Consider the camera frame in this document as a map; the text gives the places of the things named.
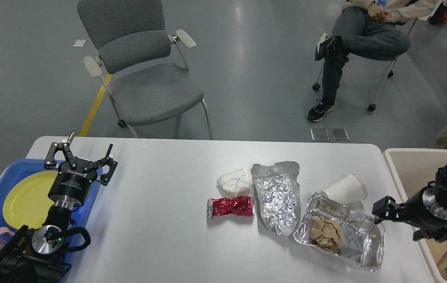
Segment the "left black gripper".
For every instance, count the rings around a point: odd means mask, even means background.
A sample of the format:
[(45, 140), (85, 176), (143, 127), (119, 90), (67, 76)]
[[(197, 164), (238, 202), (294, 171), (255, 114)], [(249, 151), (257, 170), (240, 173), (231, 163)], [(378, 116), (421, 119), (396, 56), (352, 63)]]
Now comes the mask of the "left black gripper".
[[(72, 169), (76, 169), (76, 159), (71, 152), (70, 145), (75, 137), (75, 131), (72, 131), (67, 139), (59, 143), (51, 143), (49, 151), (44, 160), (45, 169), (54, 169), (56, 167), (55, 154), (62, 152), (66, 162), (70, 163)], [(73, 199), (74, 207), (81, 207), (89, 195), (92, 183), (97, 179), (96, 170), (108, 165), (109, 170), (99, 176), (99, 182), (107, 186), (115, 169), (118, 165), (111, 154), (113, 144), (111, 143), (106, 152), (106, 156), (98, 161), (91, 162), (84, 167), (84, 173), (70, 169), (60, 169), (49, 190), (48, 197), (54, 202), (63, 200), (66, 197)]]

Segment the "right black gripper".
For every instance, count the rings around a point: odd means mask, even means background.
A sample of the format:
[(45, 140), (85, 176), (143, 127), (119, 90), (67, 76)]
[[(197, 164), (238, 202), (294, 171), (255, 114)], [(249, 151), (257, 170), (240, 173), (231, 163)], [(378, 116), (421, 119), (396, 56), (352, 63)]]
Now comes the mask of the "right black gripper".
[(443, 243), (447, 240), (447, 192), (437, 189), (421, 189), (403, 204), (391, 196), (385, 196), (373, 204), (374, 224), (384, 220), (404, 222), (400, 214), (405, 211), (407, 223), (417, 227), (413, 240), (433, 239)]

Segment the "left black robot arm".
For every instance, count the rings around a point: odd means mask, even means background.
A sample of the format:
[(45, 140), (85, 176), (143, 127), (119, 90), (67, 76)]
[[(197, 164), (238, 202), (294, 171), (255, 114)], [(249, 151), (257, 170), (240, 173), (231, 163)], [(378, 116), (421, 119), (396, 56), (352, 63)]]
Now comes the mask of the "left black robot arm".
[(53, 205), (40, 227), (22, 225), (2, 247), (0, 283), (58, 283), (71, 269), (64, 256), (90, 245), (89, 232), (75, 226), (73, 213), (85, 204), (94, 181), (104, 186), (110, 182), (118, 163), (112, 156), (112, 144), (97, 161), (74, 156), (70, 149), (74, 135), (73, 131), (50, 146), (44, 168), (58, 169), (48, 192)]

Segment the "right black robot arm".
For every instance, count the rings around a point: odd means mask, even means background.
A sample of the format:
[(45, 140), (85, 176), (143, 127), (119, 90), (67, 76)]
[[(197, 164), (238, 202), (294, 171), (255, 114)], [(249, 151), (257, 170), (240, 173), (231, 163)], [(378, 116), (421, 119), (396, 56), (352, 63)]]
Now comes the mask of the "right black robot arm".
[(384, 220), (404, 222), (417, 231), (413, 240), (433, 239), (442, 243), (447, 240), (447, 165), (439, 168), (434, 181), (409, 197), (402, 204), (385, 196), (373, 204), (374, 223)]

